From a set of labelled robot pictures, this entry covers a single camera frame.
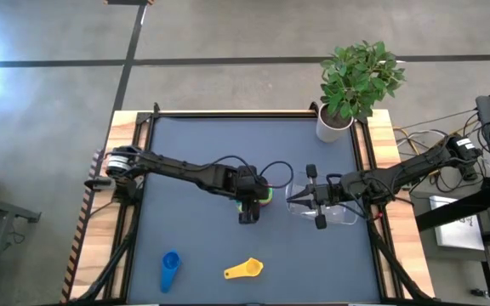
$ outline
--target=gray tabletop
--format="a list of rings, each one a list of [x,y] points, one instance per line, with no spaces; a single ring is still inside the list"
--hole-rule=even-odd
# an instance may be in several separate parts
[[[350,133],[324,144],[314,119],[171,119],[156,123],[157,154],[196,164],[239,155],[262,168],[289,162],[296,173],[315,163],[323,173],[356,171]],[[236,161],[225,161],[238,166]],[[288,179],[283,166],[265,176]],[[161,261],[175,250],[182,264],[169,293],[160,291]],[[264,263],[258,277],[226,280],[223,271],[249,258]],[[378,302],[365,223],[329,224],[288,212],[275,190],[257,224],[237,222],[236,203],[195,185],[149,175],[130,279],[129,303],[329,303]]]

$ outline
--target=white paper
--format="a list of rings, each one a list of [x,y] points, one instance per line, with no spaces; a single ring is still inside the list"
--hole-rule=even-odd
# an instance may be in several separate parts
[[[456,199],[434,195],[430,197],[430,208],[436,209],[454,201]],[[435,228],[435,232],[438,246],[485,250],[477,216],[466,217],[450,224],[438,226]]]

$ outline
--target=white flower pot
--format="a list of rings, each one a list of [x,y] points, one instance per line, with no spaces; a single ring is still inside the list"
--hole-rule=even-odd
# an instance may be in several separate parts
[[[321,108],[319,109],[319,115],[317,116],[317,119],[316,119],[316,136],[320,140],[322,140],[326,143],[331,143],[331,142],[336,141],[336,139],[338,139],[339,136],[341,136],[345,133],[345,130],[350,127],[350,125],[355,121],[355,118],[351,118],[349,121],[349,124],[346,127],[342,127],[342,128],[329,127],[321,119],[321,110],[324,107],[327,107],[327,105],[322,104]]]

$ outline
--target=blue cup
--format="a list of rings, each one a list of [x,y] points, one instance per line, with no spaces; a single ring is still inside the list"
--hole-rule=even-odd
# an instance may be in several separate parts
[[[160,290],[163,293],[168,293],[171,284],[174,281],[175,273],[180,266],[179,254],[172,250],[167,252],[162,258],[162,281],[160,282]]]

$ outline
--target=black line on floor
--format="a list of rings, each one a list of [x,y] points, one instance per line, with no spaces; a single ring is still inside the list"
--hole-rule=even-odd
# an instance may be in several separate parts
[[[125,63],[125,59],[2,60],[0,61],[0,68],[109,67],[122,66]]]
[[[135,59],[135,66],[173,66],[173,65],[267,65],[267,64],[318,64],[329,57],[249,57],[249,58],[196,58],[196,59]],[[487,61],[490,54],[472,55],[403,55],[397,60],[408,63]]]
[[[128,52],[135,54],[137,42],[130,46]],[[173,66],[173,65],[277,65],[277,64],[318,64],[329,60],[323,56],[297,56],[297,57],[248,57],[248,58],[195,58],[195,59],[77,59],[77,60],[5,60],[0,61],[0,68],[42,68],[42,67],[110,67],[124,66],[122,76],[131,71],[132,66]],[[401,55],[397,60],[408,63],[429,62],[462,62],[462,61],[490,61],[490,54],[471,55]]]
[[[126,53],[126,62],[124,64],[124,67],[122,68],[122,74],[120,75],[117,96],[115,97],[115,103],[112,106],[112,112],[119,111],[123,108],[124,95],[126,94],[129,75],[131,74],[132,66],[134,65],[135,51],[137,50],[137,44],[140,40],[141,27],[143,25],[143,17],[145,16],[145,11],[146,6],[141,5],[137,10],[137,15],[135,16],[134,30],[132,31],[132,37],[129,40],[128,52]]]
[[[396,56],[397,60],[408,63],[428,63],[428,62],[462,62],[462,61],[490,61],[490,54],[469,54],[469,55],[403,55]]]

